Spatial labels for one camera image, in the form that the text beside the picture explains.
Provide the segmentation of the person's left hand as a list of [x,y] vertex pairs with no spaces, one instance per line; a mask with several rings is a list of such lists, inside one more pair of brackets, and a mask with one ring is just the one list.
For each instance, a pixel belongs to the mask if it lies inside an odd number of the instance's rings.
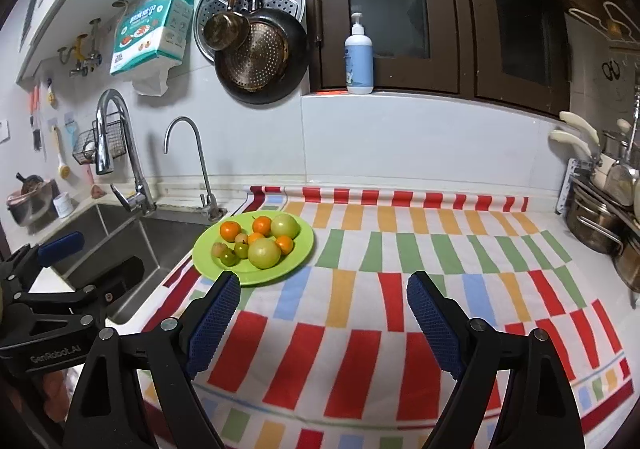
[[6,393],[18,412],[43,413],[54,423],[63,424],[70,412],[65,370],[11,377]]

